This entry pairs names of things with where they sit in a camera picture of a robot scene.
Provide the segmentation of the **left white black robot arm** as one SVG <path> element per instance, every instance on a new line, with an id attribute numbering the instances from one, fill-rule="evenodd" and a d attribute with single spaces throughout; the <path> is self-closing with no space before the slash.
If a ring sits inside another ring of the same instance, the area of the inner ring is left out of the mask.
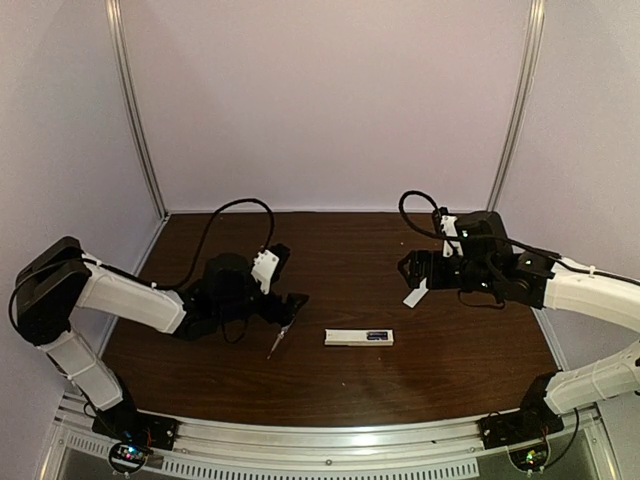
<path id="1" fill-rule="evenodd" d="M 272 290 L 289 257 L 283 244 L 261 250 L 253 260 L 219 254 L 190 286 L 168 288 L 103 263 L 66 236 L 17 275 L 8 301 L 9 321 L 76 385 L 93 408 L 99 431 L 118 440 L 148 441 L 154 437 L 151 421 L 138 411 L 124 382 L 72 327 L 73 311 L 104 312 L 187 341 L 253 316 L 286 333 L 309 300 L 306 294 L 281 296 Z"/>

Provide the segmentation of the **white remote back cover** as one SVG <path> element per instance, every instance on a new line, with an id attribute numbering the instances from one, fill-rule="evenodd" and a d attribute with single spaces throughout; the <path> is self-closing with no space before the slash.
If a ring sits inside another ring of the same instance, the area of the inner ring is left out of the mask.
<path id="1" fill-rule="evenodd" d="M 404 298 L 403 304 L 408 308 L 413 309 L 428 292 L 429 288 L 427 285 L 427 279 L 424 278 L 421 280 L 419 285 L 416 288 L 412 289 L 411 292 Z"/>

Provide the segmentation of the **white remote control body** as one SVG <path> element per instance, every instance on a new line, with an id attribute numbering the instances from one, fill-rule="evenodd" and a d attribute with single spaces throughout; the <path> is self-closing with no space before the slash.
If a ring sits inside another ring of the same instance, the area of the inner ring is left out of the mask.
<path id="1" fill-rule="evenodd" d="M 393 346 L 395 343 L 394 332 L 389 335 L 393 338 L 392 344 L 382 342 L 367 342 L 366 336 L 368 331 L 373 330 L 391 330 L 391 329 L 326 329 L 325 330 L 325 346 L 335 347 L 374 347 Z"/>

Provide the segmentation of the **clear handle small screwdriver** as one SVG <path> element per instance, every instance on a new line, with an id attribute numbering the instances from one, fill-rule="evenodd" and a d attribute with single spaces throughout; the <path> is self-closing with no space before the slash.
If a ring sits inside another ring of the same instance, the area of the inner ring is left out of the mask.
<path id="1" fill-rule="evenodd" d="M 285 336 L 287 335 L 288 331 L 290 330 L 290 328 L 293 326 L 294 321 L 289 322 L 287 325 L 284 325 L 280 328 L 276 339 L 274 341 L 274 343 L 271 346 L 271 349 L 269 350 L 269 353 L 266 357 L 267 360 L 270 360 L 274 354 L 274 352 L 276 351 L 276 349 L 278 348 L 278 346 L 280 345 L 280 343 L 284 340 Z"/>

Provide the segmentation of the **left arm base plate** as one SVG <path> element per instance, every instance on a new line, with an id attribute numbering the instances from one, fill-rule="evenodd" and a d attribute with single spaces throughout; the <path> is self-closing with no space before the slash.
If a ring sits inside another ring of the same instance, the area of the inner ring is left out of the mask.
<path id="1" fill-rule="evenodd" d="M 171 451 L 179 422 L 170 417 L 139 411 L 98 411 L 92 431 L 114 440 L 151 449 Z"/>

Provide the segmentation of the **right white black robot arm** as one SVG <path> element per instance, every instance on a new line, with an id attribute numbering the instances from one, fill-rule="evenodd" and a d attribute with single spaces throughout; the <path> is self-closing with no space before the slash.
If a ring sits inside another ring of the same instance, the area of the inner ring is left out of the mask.
<path id="1" fill-rule="evenodd" d="M 406 305 L 432 290 L 483 293 L 498 307 L 569 311 L 638 331 L 638 281 L 512 240 L 493 211 L 452 215 L 438 208 L 432 221 L 435 229 L 424 234 L 441 241 L 441 250 L 412 250 L 397 264 L 411 290 Z M 536 378 L 519 408 L 521 424 L 540 431 L 573 409 L 638 388 L 639 345 L 632 343 L 584 367 Z"/>

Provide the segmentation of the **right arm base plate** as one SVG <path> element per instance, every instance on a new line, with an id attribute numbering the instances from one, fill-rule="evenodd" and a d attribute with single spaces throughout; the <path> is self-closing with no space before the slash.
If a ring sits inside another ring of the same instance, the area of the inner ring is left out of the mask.
<path id="1" fill-rule="evenodd" d="M 544 417 L 531 411 L 492 412 L 477 421 L 485 449 L 541 439 L 564 429 L 559 416 Z"/>

